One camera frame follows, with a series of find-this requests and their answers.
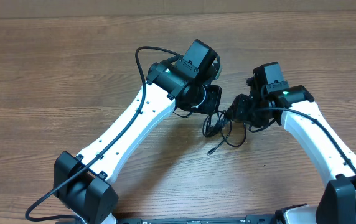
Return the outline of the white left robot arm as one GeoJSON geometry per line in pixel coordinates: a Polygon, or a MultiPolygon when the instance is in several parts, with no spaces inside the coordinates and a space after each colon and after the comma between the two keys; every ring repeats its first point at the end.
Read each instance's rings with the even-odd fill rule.
{"type": "Polygon", "coordinates": [[[152,64],[142,74],[134,101],[94,142],[73,156],[64,151],[54,163],[54,195],[73,212],[73,223],[115,223],[118,201],[112,188],[124,164],[146,136],[176,109],[212,114],[222,89],[212,82],[222,70],[220,57],[196,39],[184,55],[152,64]]]}

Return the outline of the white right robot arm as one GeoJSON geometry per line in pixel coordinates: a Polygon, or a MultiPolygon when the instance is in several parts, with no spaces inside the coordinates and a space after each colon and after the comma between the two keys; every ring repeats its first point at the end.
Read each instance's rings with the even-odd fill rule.
{"type": "Polygon", "coordinates": [[[302,86],[289,86],[278,62],[260,65],[228,109],[231,120],[262,131],[282,126],[301,145],[317,169],[324,193],[316,206],[281,208],[267,223],[356,223],[356,153],[341,140],[323,117],[318,104],[302,86]]]}

